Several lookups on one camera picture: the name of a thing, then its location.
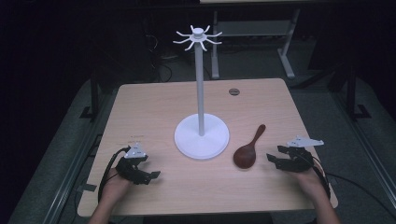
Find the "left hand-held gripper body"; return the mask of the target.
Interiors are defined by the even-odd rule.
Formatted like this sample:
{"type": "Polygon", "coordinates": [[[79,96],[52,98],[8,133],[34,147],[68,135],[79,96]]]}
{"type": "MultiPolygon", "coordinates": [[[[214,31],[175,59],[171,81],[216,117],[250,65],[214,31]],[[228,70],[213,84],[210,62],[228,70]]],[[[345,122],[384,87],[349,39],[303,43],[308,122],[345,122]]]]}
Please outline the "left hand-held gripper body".
{"type": "Polygon", "coordinates": [[[136,185],[143,184],[143,173],[138,169],[138,165],[141,163],[136,162],[136,158],[144,157],[147,153],[143,150],[139,143],[135,143],[132,146],[126,148],[126,153],[120,158],[116,170],[119,175],[136,185]]]}

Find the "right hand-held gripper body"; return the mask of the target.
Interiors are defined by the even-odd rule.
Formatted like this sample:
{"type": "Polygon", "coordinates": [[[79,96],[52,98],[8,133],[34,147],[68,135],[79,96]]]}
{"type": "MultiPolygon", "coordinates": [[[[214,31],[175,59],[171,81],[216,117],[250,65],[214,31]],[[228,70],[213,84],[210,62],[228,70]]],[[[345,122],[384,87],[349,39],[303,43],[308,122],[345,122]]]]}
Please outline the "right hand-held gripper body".
{"type": "Polygon", "coordinates": [[[293,173],[300,173],[307,171],[313,165],[312,153],[307,151],[306,147],[323,146],[322,140],[315,140],[307,137],[297,135],[292,140],[289,140],[286,147],[294,147],[295,154],[286,154],[289,156],[288,159],[282,159],[284,161],[285,168],[282,171],[288,171],[293,173]]]}

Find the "brown wooden spoon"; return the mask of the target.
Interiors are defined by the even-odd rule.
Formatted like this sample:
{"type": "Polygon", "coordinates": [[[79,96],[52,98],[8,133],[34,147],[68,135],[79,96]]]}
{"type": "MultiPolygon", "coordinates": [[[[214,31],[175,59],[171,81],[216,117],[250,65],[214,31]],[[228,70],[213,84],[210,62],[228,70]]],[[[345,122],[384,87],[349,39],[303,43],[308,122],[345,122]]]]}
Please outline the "brown wooden spoon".
{"type": "Polygon", "coordinates": [[[258,139],[265,132],[266,126],[261,124],[252,140],[240,148],[238,148],[233,154],[233,162],[240,169],[249,169],[253,166],[256,161],[256,149],[255,145],[258,139]]]}

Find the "white hook stand rack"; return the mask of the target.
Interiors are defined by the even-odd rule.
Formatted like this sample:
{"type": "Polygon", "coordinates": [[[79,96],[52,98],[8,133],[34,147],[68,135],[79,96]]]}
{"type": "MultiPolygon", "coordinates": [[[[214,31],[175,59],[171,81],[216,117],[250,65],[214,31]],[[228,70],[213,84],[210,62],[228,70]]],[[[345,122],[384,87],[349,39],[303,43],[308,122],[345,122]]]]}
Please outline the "white hook stand rack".
{"type": "Polygon", "coordinates": [[[210,26],[205,29],[191,26],[189,34],[177,32],[184,40],[175,41],[175,44],[189,42],[186,51],[194,49],[197,113],[184,118],[176,127],[174,140],[178,150],[185,156],[194,160],[210,160],[221,154],[228,146],[230,131],[226,123],[219,117],[207,114],[204,104],[204,52],[205,42],[219,45],[211,40],[216,35],[208,35],[210,26]]]}

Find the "person's left hand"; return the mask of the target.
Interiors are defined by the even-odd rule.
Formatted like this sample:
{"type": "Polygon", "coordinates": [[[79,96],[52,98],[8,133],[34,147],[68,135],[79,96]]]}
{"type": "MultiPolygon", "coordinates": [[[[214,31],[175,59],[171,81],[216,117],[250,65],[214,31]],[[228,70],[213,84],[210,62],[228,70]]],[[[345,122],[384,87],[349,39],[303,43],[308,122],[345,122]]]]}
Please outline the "person's left hand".
{"type": "Polygon", "coordinates": [[[115,168],[111,168],[102,190],[100,204],[115,205],[129,190],[131,182],[121,177],[115,168]]]}

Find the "person's right hand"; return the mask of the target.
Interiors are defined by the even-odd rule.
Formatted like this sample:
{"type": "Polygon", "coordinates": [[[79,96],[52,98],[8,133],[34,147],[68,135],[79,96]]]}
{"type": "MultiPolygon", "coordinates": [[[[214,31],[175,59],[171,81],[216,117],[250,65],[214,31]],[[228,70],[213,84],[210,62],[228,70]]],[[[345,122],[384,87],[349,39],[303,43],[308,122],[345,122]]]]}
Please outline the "person's right hand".
{"type": "Polygon", "coordinates": [[[312,202],[328,200],[327,192],[313,168],[300,173],[290,173],[290,175],[297,180],[303,193],[312,202]]]}

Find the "black metal stand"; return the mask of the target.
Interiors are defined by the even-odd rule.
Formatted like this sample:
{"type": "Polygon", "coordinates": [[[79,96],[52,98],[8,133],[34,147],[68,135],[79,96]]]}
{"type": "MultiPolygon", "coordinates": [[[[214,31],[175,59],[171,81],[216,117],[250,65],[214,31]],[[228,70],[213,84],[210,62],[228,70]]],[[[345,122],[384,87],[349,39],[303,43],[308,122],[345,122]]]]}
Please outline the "black metal stand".
{"type": "Polygon", "coordinates": [[[90,119],[94,121],[99,113],[99,85],[97,72],[91,73],[91,105],[85,106],[82,113],[80,114],[81,119],[90,119]]]}
{"type": "Polygon", "coordinates": [[[357,121],[358,119],[369,119],[371,115],[364,105],[356,104],[356,70],[353,65],[349,66],[346,76],[346,112],[348,116],[357,121]]]}

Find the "white desk frame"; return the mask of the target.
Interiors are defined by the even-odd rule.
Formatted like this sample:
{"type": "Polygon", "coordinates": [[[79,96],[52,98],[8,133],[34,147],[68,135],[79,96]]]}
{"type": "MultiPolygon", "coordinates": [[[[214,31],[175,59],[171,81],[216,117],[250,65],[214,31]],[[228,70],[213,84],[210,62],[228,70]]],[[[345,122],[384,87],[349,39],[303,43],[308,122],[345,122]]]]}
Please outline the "white desk frame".
{"type": "Polygon", "coordinates": [[[219,21],[218,12],[214,12],[213,34],[220,37],[235,36],[277,36],[284,37],[284,45],[277,50],[286,77],[294,79],[295,75],[288,59],[288,51],[301,10],[295,9],[289,20],[280,21],[219,21]]]}

